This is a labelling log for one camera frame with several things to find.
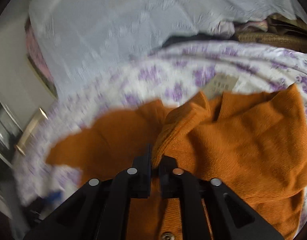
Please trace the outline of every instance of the wicker basket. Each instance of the wicker basket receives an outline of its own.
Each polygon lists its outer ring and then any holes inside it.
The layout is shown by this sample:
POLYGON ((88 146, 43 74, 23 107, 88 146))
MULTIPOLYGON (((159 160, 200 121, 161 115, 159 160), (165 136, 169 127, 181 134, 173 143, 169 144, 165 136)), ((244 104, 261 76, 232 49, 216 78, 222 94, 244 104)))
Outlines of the wicker basket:
POLYGON ((307 39, 273 33, 237 33, 239 42, 256 42, 307 53, 307 39))

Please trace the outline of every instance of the purple floral fabric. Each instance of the purple floral fabric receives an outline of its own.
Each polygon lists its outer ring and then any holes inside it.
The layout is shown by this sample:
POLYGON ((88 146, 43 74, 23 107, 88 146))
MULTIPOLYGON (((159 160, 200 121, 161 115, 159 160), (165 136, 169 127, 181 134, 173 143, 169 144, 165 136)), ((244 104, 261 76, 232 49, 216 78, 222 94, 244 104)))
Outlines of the purple floral fabric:
MULTIPOLYGON (((165 105, 181 105, 203 88, 216 73, 239 78, 233 91, 273 92, 297 83, 307 115, 307 54, 263 44, 234 41, 190 42, 151 52, 103 73, 87 87, 56 102, 41 123, 25 157, 14 163, 21 202, 28 204, 53 190, 64 201, 79 185, 80 171, 49 167, 50 148, 70 133, 90 127, 110 109, 134 107, 161 98, 165 105)), ((307 221, 307 187, 299 229, 307 221)))

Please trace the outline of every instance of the clothing tag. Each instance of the clothing tag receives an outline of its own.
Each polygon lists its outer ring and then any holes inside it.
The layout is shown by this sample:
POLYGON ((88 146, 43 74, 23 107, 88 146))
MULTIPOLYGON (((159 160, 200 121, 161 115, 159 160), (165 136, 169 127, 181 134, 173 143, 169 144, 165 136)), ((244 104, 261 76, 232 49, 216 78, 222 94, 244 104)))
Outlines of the clothing tag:
POLYGON ((202 89, 206 97, 212 98, 221 95, 223 91, 232 91, 239 78, 223 73, 217 73, 209 83, 202 89))

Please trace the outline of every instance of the orange cardigan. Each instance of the orange cardigan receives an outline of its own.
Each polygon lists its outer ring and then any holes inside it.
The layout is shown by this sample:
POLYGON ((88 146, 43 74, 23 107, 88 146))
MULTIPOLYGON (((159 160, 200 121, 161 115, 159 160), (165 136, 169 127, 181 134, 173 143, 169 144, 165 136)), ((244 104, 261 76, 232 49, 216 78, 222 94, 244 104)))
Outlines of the orange cardigan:
MULTIPOLYGON (((208 101, 202 92, 169 109, 160 100, 137 110, 118 110, 51 149, 46 162, 83 171, 81 184, 106 180, 129 168, 154 144, 152 165, 162 155, 196 177, 223 180, 285 239, 296 233, 307 185, 307 124, 295 85, 275 93, 223 93, 208 101)), ((151 196, 132 199, 127 239, 182 239, 178 199, 162 200, 156 179, 151 196)))

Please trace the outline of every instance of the fabric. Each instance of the fabric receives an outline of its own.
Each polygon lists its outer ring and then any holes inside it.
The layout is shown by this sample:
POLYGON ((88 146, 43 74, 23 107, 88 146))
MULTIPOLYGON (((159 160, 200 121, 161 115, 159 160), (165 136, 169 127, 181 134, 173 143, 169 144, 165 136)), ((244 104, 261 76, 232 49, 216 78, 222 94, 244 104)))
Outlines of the fabric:
MULTIPOLYGON (((81 171, 46 165, 50 149, 69 134, 90 127, 99 115, 160 98, 179 106, 216 73, 239 78, 234 93, 273 92, 296 83, 307 117, 307 54, 264 44, 204 41, 177 44, 119 65, 66 100, 56 101, 33 134, 26 156, 13 163, 23 205, 61 190, 62 202, 80 185, 81 171)), ((307 221, 307 187, 298 231, 307 221)))
POLYGON ((297 0, 32 0, 34 34, 60 100, 171 35, 234 34, 233 21, 307 15, 297 0))
POLYGON ((26 47, 30 58, 34 62, 34 65, 41 71, 48 81, 53 82, 52 75, 40 51, 31 24, 28 24, 26 28, 26 47))
MULTIPOLYGON (((131 167, 152 143, 153 169, 167 155, 200 179, 220 178, 292 239, 307 186, 307 124, 296 86, 211 101, 199 92, 169 111, 158 100, 109 113, 60 141, 46 163, 80 168, 83 184, 103 181, 131 167)), ((182 239, 179 200, 161 200, 157 180, 149 202, 131 201, 127 239, 159 239, 163 232, 182 239)))
POLYGON ((266 20, 261 22, 247 22, 245 24, 235 26, 235 32, 267 32, 268 23, 266 20))
POLYGON ((183 43, 183 42, 189 42, 189 41, 223 41, 223 40, 231 40, 231 41, 238 41, 236 37, 230 37, 228 39, 222 38, 219 36, 211 36, 207 35, 205 33, 198 33, 197 35, 193 36, 177 36, 173 35, 169 37, 163 44, 162 48, 167 48, 171 45, 177 44, 177 43, 183 43))
POLYGON ((282 15, 279 15, 279 14, 270 15, 269 18, 292 24, 294 26, 297 26, 297 27, 307 31, 307 24, 304 23, 301 19, 289 20, 289 19, 287 19, 287 18, 285 18, 285 17, 283 17, 282 15))

